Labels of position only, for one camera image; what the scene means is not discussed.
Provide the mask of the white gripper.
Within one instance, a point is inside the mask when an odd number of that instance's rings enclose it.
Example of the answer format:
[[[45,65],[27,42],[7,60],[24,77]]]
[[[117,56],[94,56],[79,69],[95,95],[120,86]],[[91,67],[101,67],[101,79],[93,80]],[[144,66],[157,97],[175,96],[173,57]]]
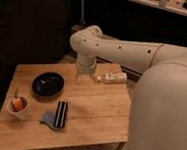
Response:
[[[86,56],[85,54],[78,53],[77,54],[77,60],[76,60],[76,75],[75,75],[75,81],[79,79],[81,76],[80,72],[84,73],[91,73],[90,77],[93,80],[94,84],[97,83],[97,78],[95,76],[95,70],[96,70],[96,61],[97,59],[94,56]]]

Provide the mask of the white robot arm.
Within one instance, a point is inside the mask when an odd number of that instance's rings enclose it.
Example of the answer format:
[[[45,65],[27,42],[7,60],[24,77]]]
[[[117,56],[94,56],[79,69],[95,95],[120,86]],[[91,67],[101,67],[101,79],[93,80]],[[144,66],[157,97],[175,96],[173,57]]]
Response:
[[[77,72],[98,58],[140,75],[131,101],[127,150],[187,150],[187,47],[105,38],[96,25],[72,34]]]

